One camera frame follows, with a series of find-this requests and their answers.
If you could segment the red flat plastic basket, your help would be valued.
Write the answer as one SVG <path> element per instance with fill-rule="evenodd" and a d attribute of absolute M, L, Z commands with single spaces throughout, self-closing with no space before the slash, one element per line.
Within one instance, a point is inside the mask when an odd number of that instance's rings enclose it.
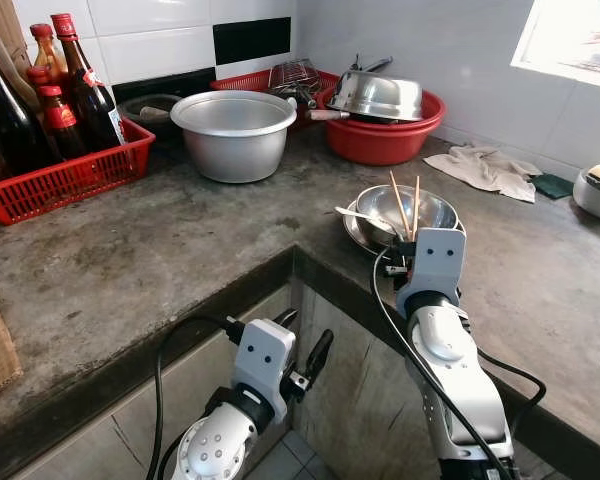
<path fill-rule="evenodd" d="M 259 70 L 259 72 L 244 74 L 244 76 L 228 77 L 224 79 L 216 79 L 210 82 L 212 90 L 250 90 L 265 92 L 269 87 L 268 70 Z M 336 84 L 340 81 L 340 77 L 319 70 L 317 72 L 319 79 L 317 83 L 318 91 L 314 93 L 313 99 L 317 101 L 319 109 L 326 109 L 327 102 L 331 99 Z M 299 102 L 299 110 L 297 110 L 297 119 L 294 124 L 291 124 L 291 131 L 296 129 L 304 129 L 308 125 L 312 125 L 312 120 L 306 118 L 306 105 L 304 102 Z"/>

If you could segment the small dark bottle red cap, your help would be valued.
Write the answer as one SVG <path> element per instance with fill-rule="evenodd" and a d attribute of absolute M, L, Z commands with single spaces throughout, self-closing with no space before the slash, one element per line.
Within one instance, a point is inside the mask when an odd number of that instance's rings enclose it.
<path fill-rule="evenodd" d="M 47 132 L 56 142 L 59 155 L 64 160 L 89 155 L 89 145 L 82 140 L 79 122 L 71 106 L 64 101 L 62 88 L 53 84 L 44 84 L 38 87 L 38 95 Z"/>
<path fill-rule="evenodd" d="M 57 86 L 52 69 L 47 65 L 35 65 L 35 67 L 26 69 L 26 76 L 29 78 L 31 86 L 34 87 L 36 99 L 41 99 L 41 90 L 44 87 Z"/>

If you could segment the metal spoon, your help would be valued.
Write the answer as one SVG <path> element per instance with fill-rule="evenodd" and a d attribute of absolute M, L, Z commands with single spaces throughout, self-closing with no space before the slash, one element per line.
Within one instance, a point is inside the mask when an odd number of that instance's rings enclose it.
<path fill-rule="evenodd" d="M 384 230 L 384 232 L 388 232 L 390 234 L 397 234 L 397 230 L 392 227 L 391 224 L 388 224 L 387 221 L 383 221 L 376 216 L 363 214 L 363 212 L 358 212 L 350 209 L 346 209 L 346 207 L 335 207 L 336 212 L 340 212 L 340 214 L 345 216 L 352 216 L 352 218 L 359 218 L 361 220 L 367 220 L 369 224 L 372 224 L 373 227 Z"/>

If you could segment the stainless steel plate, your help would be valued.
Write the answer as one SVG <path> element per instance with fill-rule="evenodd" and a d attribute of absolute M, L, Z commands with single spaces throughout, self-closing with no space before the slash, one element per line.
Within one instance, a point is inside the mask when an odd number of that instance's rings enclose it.
<path fill-rule="evenodd" d="M 465 229 L 454 207 L 448 204 L 423 204 L 420 227 Z M 364 227 L 364 221 L 359 218 L 346 216 L 344 228 L 352 241 L 370 253 L 377 253 L 387 244 L 392 244 L 387 233 L 374 227 Z"/>

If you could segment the upturned steel wok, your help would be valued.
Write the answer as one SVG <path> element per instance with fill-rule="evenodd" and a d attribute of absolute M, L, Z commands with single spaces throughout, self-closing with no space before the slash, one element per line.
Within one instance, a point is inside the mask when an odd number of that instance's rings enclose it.
<path fill-rule="evenodd" d="M 326 106 L 355 115 L 419 122 L 423 119 L 423 93 L 423 88 L 411 79 L 346 70 Z"/>

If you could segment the bright window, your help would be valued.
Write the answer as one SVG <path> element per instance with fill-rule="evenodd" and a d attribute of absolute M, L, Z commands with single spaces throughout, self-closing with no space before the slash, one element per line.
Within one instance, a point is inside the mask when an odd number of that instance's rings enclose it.
<path fill-rule="evenodd" d="M 600 87 L 600 0 L 533 0 L 511 65 Z"/>

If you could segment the stainless steel bowl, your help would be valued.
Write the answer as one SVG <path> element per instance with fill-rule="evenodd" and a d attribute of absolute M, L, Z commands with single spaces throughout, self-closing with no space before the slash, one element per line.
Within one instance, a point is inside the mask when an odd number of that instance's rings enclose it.
<path fill-rule="evenodd" d="M 416 220 L 416 227 L 463 229 L 454 206 L 440 196 L 422 189 L 419 200 L 410 186 L 397 187 L 393 200 L 391 186 L 373 186 L 364 189 L 352 204 L 352 211 L 359 216 L 347 218 L 354 221 L 364 237 L 376 247 L 391 244 L 399 236 L 409 237 L 408 228 Z"/>

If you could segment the beige crumpled cloth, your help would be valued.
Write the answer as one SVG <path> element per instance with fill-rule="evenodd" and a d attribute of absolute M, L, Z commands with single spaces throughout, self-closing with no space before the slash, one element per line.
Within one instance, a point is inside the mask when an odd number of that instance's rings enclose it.
<path fill-rule="evenodd" d="M 452 146 L 447 154 L 425 157 L 424 163 L 474 188 L 528 204 L 536 201 L 536 187 L 530 178 L 542 174 L 537 166 L 483 146 Z"/>

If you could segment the dark round pan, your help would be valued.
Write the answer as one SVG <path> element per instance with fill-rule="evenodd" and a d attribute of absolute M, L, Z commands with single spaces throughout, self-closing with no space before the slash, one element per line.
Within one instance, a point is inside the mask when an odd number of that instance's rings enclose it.
<path fill-rule="evenodd" d="M 148 93 L 122 102 L 120 110 L 132 122 L 141 125 L 171 123 L 171 110 L 181 96 L 172 93 Z"/>

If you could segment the brown wooden board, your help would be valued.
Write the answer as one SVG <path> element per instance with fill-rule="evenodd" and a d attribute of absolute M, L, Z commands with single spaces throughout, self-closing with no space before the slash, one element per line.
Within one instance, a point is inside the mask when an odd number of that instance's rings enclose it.
<path fill-rule="evenodd" d="M 12 84 L 29 86 L 25 74 L 30 67 L 29 44 L 22 31 L 13 0 L 0 0 L 0 70 Z"/>

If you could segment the red plastic crate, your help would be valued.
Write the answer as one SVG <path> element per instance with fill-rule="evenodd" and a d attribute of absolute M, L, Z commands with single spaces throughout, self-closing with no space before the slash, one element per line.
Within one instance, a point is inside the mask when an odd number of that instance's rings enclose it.
<path fill-rule="evenodd" d="M 0 182 L 0 224 L 13 225 L 64 205 L 99 195 L 145 174 L 155 136 L 122 120 L 127 142 Z"/>

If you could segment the large dark sauce bottle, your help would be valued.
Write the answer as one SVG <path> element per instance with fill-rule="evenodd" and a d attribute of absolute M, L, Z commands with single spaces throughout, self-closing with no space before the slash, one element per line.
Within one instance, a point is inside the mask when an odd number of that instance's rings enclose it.
<path fill-rule="evenodd" d="M 0 65 L 9 60 L 0 46 Z M 61 160 L 50 145 L 29 102 L 18 95 L 0 69 L 0 154 L 12 175 L 22 175 L 57 164 Z"/>

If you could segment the white ceramic bowl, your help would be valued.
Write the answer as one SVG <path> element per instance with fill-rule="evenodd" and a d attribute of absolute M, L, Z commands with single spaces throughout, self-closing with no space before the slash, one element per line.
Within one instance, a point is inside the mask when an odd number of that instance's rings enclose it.
<path fill-rule="evenodd" d="M 578 178 L 576 178 L 573 188 L 573 200 L 580 209 L 600 218 L 600 191 L 585 182 L 587 172 L 580 172 Z"/>

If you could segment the amber bottle red cap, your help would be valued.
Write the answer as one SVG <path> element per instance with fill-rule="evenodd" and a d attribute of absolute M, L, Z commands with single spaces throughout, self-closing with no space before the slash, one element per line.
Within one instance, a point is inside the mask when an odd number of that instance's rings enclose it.
<path fill-rule="evenodd" d="M 35 67 L 47 67 L 49 69 L 50 82 L 68 91 L 67 81 L 68 67 L 64 55 L 56 46 L 56 36 L 53 27 L 47 23 L 32 24 L 30 33 L 36 44 L 38 44 L 38 55 L 36 55 Z"/>

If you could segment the green scouring pad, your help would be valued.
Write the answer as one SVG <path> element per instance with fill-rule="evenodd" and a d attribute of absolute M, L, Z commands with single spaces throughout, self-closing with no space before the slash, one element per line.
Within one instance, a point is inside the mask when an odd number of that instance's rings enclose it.
<path fill-rule="evenodd" d="M 530 183 L 536 187 L 537 192 L 551 198 L 551 200 L 559 200 L 559 198 L 573 195 L 574 183 L 571 182 L 571 180 L 559 177 L 559 175 L 550 173 L 533 175 L 533 177 L 530 178 Z"/>

